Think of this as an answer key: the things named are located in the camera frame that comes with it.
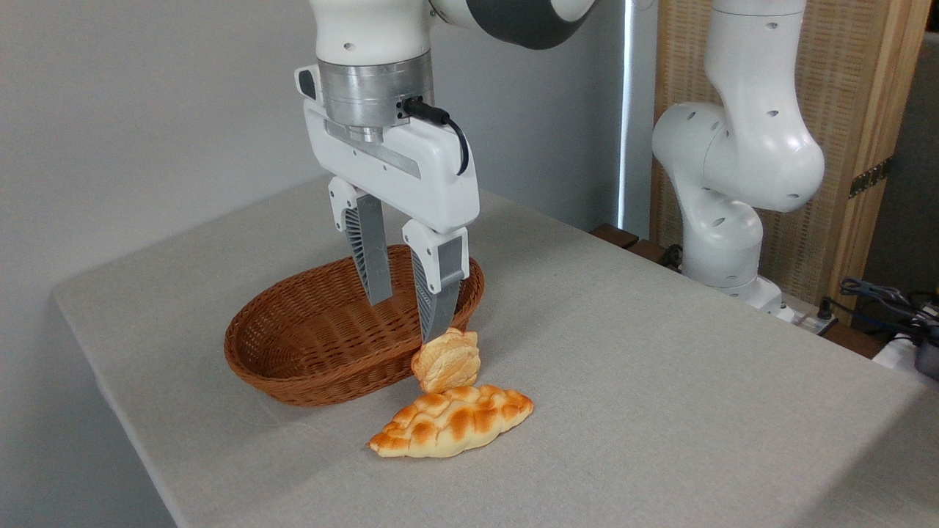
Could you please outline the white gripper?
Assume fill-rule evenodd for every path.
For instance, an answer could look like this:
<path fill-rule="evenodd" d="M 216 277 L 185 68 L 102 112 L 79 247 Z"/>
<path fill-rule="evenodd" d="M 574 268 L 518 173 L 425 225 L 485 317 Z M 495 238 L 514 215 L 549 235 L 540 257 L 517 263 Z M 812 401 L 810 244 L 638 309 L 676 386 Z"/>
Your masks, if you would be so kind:
<path fill-rule="evenodd" d="M 385 130 L 380 143 L 362 142 L 329 120 L 322 105 L 306 100 L 303 111 L 316 159 L 337 176 L 328 186 L 333 221 L 348 240 L 370 304 L 392 297 L 383 201 L 412 217 L 403 238 L 412 250 L 420 334 L 425 344 L 440 337 L 470 274 L 465 226 L 480 211 L 474 164 L 458 173 L 458 137 L 410 120 Z"/>

